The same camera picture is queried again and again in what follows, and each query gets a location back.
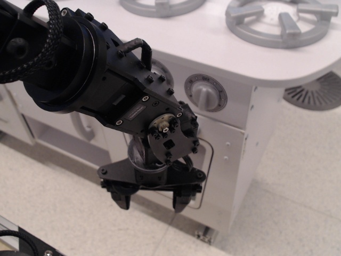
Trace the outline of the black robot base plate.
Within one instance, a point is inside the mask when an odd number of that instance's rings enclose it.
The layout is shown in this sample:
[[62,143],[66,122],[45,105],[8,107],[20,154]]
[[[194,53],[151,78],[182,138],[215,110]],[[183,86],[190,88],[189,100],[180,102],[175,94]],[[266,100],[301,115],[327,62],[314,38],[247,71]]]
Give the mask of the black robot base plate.
[[65,255],[1,216],[1,255]]

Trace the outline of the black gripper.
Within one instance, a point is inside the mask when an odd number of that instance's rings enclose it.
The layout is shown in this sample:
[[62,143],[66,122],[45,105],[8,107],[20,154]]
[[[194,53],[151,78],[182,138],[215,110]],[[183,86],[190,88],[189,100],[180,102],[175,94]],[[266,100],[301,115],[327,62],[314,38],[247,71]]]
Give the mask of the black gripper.
[[99,167],[101,186],[123,210],[130,208],[131,196],[139,190],[173,192],[173,209],[181,213],[196,193],[202,191],[206,174],[193,166],[189,157],[199,142],[186,144],[175,140],[159,141],[152,151],[148,142],[131,140],[127,158]]

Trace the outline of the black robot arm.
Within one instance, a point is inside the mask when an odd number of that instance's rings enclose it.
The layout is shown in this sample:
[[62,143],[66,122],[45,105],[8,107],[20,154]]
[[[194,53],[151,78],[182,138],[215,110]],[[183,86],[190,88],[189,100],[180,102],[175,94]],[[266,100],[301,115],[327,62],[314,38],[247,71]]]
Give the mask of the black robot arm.
[[122,42],[90,13],[31,1],[1,1],[1,83],[22,81],[35,104],[78,112],[132,135],[126,159],[98,169],[101,186],[129,209],[139,190],[170,191],[182,212],[206,179],[197,153],[196,115],[177,101],[164,75],[152,71],[152,49]]

